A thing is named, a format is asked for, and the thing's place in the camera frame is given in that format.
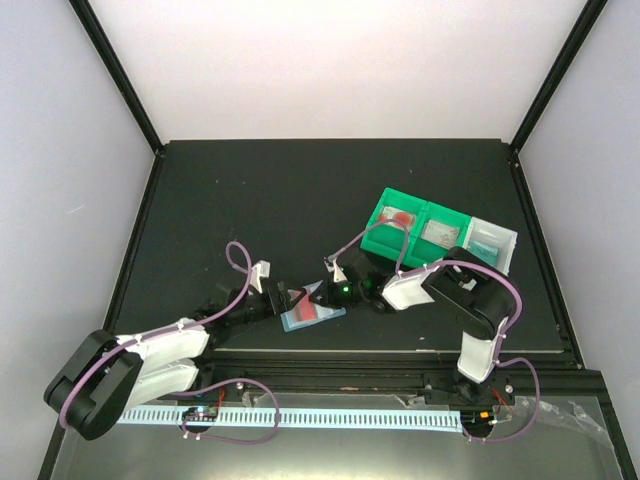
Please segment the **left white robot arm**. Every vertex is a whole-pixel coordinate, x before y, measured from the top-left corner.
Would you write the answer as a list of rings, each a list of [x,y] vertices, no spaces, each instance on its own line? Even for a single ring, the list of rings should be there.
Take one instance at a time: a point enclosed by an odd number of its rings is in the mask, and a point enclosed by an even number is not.
[[[168,394],[207,397],[213,372],[198,363],[226,341],[230,330],[292,310],[306,291],[267,281],[225,292],[192,318],[132,335],[100,329],[80,344],[43,395],[65,429],[86,440],[107,433],[133,407]]]

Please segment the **right black frame post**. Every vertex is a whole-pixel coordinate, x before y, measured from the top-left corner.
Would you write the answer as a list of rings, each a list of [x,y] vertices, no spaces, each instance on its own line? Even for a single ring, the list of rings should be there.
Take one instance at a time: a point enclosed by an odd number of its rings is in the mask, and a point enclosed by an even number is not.
[[[607,3],[607,0],[588,0],[584,4],[510,142],[513,152],[519,154],[523,150]]]

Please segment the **red dot card in bin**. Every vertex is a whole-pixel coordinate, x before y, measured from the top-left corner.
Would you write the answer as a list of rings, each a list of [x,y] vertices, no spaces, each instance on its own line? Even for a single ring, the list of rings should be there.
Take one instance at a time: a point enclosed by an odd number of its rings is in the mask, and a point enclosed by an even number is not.
[[[379,221],[386,221],[391,227],[411,231],[416,222],[416,215],[412,212],[405,211],[393,206],[383,206],[379,217]]]

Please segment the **black frame post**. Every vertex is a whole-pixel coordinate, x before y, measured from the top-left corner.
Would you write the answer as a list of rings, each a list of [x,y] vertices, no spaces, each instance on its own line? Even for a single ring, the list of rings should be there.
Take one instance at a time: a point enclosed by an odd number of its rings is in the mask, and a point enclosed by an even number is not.
[[[513,152],[519,154],[523,150],[607,3],[607,0],[588,0],[584,4],[510,142]]]
[[[163,154],[163,142],[154,128],[143,103],[91,3],[87,0],[70,0],[69,4],[109,73],[119,94],[125,101],[129,112],[133,116],[151,151],[155,155]]]

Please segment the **white floral credit card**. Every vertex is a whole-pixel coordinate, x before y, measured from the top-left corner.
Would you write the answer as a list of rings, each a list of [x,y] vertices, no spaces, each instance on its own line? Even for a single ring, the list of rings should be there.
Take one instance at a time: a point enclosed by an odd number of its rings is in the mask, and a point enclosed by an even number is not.
[[[442,248],[449,249],[456,245],[460,230],[436,220],[429,220],[421,234],[421,238]]]

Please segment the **blue card holder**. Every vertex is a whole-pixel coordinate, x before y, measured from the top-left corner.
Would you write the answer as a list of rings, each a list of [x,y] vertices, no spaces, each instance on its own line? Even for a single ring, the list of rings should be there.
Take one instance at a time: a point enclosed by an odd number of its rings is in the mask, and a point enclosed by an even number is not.
[[[306,285],[305,286],[306,292],[309,294],[310,291],[319,282],[320,281],[312,283],[312,284],[309,284],[309,285]],[[319,318],[317,320],[310,321],[310,322],[305,322],[305,323],[300,323],[300,324],[295,324],[293,322],[293,318],[292,318],[292,314],[291,314],[292,310],[282,314],[280,316],[280,318],[281,318],[281,323],[282,323],[283,330],[285,332],[291,332],[291,331],[294,331],[294,330],[299,330],[299,329],[302,329],[302,328],[306,328],[306,327],[321,323],[323,321],[327,321],[327,320],[331,320],[331,319],[334,319],[334,318],[341,317],[341,316],[346,314],[346,309],[345,308],[335,309],[335,308],[328,308],[328,307],[325,307],[325,306],[316,305],[316,310],[317,310],[318,315],[319,315]]]

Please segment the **green bin compartment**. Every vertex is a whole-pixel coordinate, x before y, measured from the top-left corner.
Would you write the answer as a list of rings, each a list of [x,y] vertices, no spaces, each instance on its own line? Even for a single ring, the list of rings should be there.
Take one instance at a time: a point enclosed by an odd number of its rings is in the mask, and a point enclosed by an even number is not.
[[[404,266],[419,266],[421,261],[412,257],[411,250],[418,238],[419,227],[424,225],[423,213],[427,204],[426,200],[387,187],[366,226],[371,227],[383,220],[388,220],[388,223],[368,231],[362,237],[360,247],[392,261],[404,253]]]
[[[463,245],[470,222],[470,215],[427,202],[411,230],[403,263],[419,267],[443,258],[451,248]]]

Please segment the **clear white bin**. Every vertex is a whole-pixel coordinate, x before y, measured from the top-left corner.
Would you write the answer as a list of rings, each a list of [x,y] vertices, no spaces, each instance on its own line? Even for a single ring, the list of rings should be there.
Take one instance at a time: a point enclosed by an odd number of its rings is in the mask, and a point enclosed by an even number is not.
[[[472,217],[465,234],[462,247],[468,251],[470,240],[477,240],[500,249],[497,264],[492,266],[508,276],[513,253],[517,244],[518,233],[486,220]]]

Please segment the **teal card in bin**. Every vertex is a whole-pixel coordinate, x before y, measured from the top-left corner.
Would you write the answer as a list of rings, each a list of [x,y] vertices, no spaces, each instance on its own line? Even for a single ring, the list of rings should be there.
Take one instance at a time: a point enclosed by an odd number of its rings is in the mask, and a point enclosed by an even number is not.
[[[500,249],[477,240],[470,240],[468,251],[482,261],[495,266],[497,264]]]

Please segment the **left black frame post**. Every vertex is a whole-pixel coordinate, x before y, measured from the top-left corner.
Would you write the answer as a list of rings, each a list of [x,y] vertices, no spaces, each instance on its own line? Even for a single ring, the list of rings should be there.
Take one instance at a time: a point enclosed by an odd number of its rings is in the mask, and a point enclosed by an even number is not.
[[[143,103],[91,3],[87,0],[70,0],[69,4],[109,73],[119,94],[125,101],[129,112],[133,116],[151,151],[155,155],[163,154],[163,142],[154,128]]]

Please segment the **black front rail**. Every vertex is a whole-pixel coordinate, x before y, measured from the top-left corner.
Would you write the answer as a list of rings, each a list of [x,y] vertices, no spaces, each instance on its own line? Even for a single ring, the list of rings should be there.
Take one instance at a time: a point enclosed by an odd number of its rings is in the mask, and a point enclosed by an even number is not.
[[[243,377],[279,393],[412,393],[453,375],[455,351],[240,351],[205,357],[215,380]]]

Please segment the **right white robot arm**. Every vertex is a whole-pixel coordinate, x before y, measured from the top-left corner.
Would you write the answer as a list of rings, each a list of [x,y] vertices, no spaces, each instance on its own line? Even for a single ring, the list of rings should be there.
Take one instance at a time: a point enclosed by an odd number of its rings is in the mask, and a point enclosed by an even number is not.
[[[357,248],[348,249],[344,261],[327,264],[328,277],[308,294],[311,303],[380,314],[441,304],[444,320],[456,322],[462,338],[457,373],[449,385],[434,389],[467,405],[490,392],[502,343],[523,309],[520,292],[504,273],[462,247],[408,271],[392,271],[388,261],[375,261]]]

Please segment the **left small circuit board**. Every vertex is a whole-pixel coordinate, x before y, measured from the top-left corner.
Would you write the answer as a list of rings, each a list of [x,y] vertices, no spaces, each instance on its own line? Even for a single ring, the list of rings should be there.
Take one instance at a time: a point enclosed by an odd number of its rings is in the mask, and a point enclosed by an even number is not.
[[[182,420],[213,422],[218,416],[218,408],[213,406],[193,406],[189,407],[183,414]]]

